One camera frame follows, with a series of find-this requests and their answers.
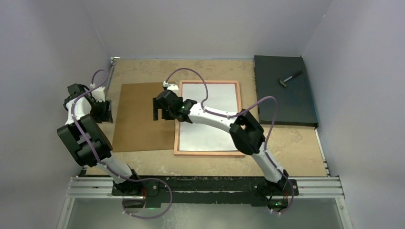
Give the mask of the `brown cardboard backing board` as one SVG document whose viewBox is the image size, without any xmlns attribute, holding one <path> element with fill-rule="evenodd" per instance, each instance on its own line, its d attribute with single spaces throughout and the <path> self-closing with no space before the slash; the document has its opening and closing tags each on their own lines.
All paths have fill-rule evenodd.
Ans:
<svg viewBox="0 0 405 229">
<path fill-rule="evenodd" d="M 175 122 L 153 120 L 152 99 L 162 91 L 162 83 L 121 86 L 112 142 L 114 152 L 174 148 Z"/>
</svg>

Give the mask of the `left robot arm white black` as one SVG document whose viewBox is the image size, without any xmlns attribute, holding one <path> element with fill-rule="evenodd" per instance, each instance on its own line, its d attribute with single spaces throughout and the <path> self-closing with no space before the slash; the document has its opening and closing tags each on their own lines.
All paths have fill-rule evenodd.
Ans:
<svg viewBox="0 0 405 229">
<path fill-rule="evenodd" d="M 113 122 L 111 101 L 106 99 L 104 87 L 72 84 L 64 101 L 68 112 L 65 124 L 57 134 L 75 162 L 80 166 L 96 167 L 113 178 L 113 187 L 121 195 L 137 195 L 142 182 L 128 164 L 112 154 L 112 145 L 98 126 Z"/>
</svg>

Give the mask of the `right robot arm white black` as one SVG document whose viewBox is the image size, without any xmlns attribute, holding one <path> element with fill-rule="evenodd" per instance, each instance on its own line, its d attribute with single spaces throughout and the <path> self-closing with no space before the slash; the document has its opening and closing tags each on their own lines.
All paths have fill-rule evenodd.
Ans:
<svg viewBox="0 0 405 229">
<path fill-rule="evenodd" d="M 153 99 L 153 119 L 177 120 L 189 124 L 207 125 L 228 133 L 236 149 L 251 156 L 263 172 L 269 190 L 274 194 L 297 194 L 297 187 L 289 179 L 288 172 L 271 155 L 261 124 L 243 109 L 238 113 L 211 109 L 203 102 L 178 96 L 172 90 L 164 90 Z"/>
</svg>

